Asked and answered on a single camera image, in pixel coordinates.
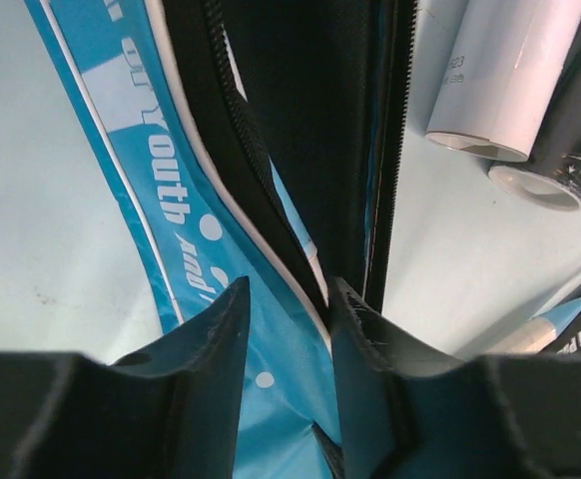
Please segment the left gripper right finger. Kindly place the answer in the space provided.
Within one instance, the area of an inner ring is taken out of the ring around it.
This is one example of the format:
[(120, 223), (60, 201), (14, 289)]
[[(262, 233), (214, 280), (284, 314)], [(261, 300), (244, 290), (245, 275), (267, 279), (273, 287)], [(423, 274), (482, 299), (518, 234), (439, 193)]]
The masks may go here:
[(328, 283), (349, 478), (581, 478), (581, 356), (458, 360)]

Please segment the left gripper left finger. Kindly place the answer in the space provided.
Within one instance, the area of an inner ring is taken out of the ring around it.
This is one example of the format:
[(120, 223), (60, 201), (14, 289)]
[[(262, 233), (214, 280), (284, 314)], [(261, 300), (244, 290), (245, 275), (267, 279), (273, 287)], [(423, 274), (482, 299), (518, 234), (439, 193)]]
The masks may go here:
[(105, 365), (80, 353), (0, 352), (0, 478), (229, 478), (250, 283)]

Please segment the black shuttlecock tube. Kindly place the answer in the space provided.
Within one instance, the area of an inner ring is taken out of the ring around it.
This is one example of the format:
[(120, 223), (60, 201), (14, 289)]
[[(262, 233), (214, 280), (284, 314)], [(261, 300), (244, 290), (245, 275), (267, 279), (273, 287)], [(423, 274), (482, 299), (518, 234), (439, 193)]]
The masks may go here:
[(559, 80), (528, 161), (495, 163), (488, 177), (535, 205), (581, 210), (581, 46)]

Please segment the blue racket cover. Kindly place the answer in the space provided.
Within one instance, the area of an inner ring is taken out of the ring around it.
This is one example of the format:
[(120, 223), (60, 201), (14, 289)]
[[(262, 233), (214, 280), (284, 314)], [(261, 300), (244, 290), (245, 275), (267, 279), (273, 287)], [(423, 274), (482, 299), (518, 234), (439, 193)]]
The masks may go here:
[(340, 478), (325, 280), (385, 286), (412, 1), (30, 1), (137, 247), (161, 337), (239, 277), (250, 328), (230, 478)]

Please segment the white shuttlecock tube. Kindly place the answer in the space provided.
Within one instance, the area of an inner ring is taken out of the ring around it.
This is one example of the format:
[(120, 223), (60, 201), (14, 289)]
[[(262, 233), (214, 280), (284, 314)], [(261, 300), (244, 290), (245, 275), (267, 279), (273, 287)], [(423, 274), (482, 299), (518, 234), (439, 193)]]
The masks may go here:
[(426, 139), (528, 160), (581, 21), (581, 1), (468, 2)]

